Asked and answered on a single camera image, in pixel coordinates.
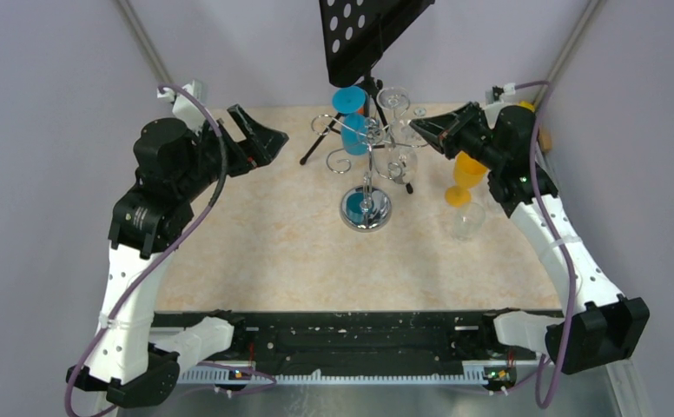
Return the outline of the yellow plastic wine glass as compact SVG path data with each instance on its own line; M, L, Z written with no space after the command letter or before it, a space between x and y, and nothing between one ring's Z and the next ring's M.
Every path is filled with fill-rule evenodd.
M455 208L469 203L472 200L471 189L480 183L486 172L487 167L467 153L460 152L453 167L454 184L445 192L446 202Z

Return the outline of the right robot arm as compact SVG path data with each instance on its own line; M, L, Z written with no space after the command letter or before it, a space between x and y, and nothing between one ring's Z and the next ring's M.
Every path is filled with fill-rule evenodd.
M569 220L550 176L532 161L538 115L505 105L493 122L477 103L413 119L410 127L448 159L469 156L486 167L493 200L525 236L552 281L560 318L508 308L492 312L478 334L480 351L500 358L512 347L543 354L576 374L632 357L650 319L594 261Z

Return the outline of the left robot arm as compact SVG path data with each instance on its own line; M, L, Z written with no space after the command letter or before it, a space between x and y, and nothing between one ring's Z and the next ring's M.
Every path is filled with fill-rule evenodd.
M160 405L200 362L219 353L232 360L246 351L241 319L221 311L168 338L149 338L162 277L203 220L192 202L208 188L221 193L226 178L268 166L288 142L285 132L257 122L240 105L228 114L243 134L240 141L222 121L206 118L191 129L174 117L149 122L135 141L135 183L112 209L96 334L66 377L69 387L103 394L109 408Z

